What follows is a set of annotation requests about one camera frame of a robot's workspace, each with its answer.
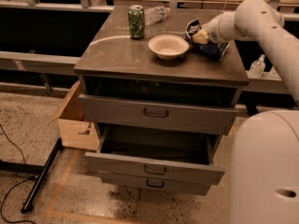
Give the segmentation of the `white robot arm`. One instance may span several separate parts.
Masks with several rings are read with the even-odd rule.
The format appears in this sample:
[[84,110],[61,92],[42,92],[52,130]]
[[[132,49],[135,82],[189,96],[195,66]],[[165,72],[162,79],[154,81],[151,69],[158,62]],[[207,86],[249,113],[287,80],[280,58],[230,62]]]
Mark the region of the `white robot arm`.
[[[251,77],[254,91],[286,92],[299,102],[299,41],[285,15],[264,0],[245,0],[203,25],[209,40],[256,41],[273,68]],[[229,224],[299,224],[299,111],[279,109],[237,129],[229,171]]]

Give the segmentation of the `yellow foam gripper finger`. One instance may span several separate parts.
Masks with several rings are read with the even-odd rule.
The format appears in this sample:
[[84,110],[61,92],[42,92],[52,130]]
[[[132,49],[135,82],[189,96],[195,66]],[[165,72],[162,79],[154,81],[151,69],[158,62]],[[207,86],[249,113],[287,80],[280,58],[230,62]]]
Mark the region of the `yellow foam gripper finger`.
[[201,29],[192,35],[192,42],[196,44],[207,44],[209,42],[209,36],[206,29]]

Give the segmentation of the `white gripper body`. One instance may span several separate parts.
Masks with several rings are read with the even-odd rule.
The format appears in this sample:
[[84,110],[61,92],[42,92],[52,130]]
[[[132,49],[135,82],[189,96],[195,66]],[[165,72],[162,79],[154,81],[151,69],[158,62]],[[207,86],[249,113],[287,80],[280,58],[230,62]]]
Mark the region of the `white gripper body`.
[[209,40],[213,43],[224,43],[230,40],[239,40],[245,36],[244,27],[241,25],[243,15],[240,13],[225,12],[211,21],[202,25],[206,30]]

